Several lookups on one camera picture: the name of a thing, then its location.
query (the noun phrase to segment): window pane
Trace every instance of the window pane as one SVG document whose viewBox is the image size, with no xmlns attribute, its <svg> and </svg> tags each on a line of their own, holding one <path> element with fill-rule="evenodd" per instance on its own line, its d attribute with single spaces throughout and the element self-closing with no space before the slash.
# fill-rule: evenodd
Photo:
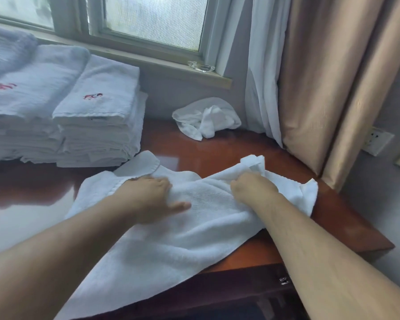
<svg viewBox="0 0 400 320">
<path fill-rule="evenodd" d="M 0 16 L 53 28 L 49 0 L 0 0 Z"/>
<path fill-rule="evenodd" d="M 207 0 L 106 0 L 106 24 L 122 32 L 198 51 Z"/>
</svg>

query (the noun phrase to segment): hand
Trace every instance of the hand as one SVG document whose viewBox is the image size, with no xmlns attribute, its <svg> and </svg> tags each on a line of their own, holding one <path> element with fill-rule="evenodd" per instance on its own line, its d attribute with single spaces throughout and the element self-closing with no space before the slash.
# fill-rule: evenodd
<svg viewBox="0 0 400 320">
<path fill-rule="evenodd" d="M 191 208 L 189 202 L 167 204 L 166 198 L 171 187 L 166 177 L 144 176 L 127 180 L 109 198 L 118 210 L 130 211 L 135 223 L 147 224 Z"/>
<path fill-rule="evenodd" d="M 258 173 L 246 172 L 240 177 L 231 181 L 231 192 L 234 198 L 251 208 L 270 194 L 278 193 L 277 187 L 269 179 Z"/>
</svg>

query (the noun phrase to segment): wall socket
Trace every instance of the wall socket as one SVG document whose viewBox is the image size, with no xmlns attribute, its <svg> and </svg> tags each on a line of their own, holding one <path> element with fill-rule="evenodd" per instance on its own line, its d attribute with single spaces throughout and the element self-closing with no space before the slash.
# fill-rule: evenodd
<svg viewBox="0 0 400 320">
<path fill-rule="evenodd" d="M 368 133 L 362 149 L 371 154 L 378 156 L 378 154 L 385 148 L 386 145 L 394 138 L 394 134 L 386 132 L 385 130 L 372 127 Z"/>
</svg>

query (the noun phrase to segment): beige curtain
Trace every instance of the beige curtain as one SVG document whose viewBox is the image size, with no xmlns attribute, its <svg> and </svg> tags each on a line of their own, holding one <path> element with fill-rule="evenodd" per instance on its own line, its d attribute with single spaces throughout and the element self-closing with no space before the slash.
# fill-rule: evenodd
<svg viewBox="0 0 400 320">
<path fill-rule="evenodd" d="M 283 143 L 340 190 L 400 67 L 400 0 L 292 0 Z"/>
</svg>

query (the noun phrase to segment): window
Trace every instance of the window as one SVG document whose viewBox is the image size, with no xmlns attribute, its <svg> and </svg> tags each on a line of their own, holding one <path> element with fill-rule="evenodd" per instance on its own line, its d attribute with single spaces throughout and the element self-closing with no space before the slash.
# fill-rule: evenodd
<svg viewBox="0 0 400 320">
<path fill-rule="evenodd" d="M 214 66 L 231 0 L 0 0 L 0 22 Z"/>
<path fill-rule="evenodd" d="M 49 0 L 0 0 L 0 18 L 53 28 Z"/>
</svg>

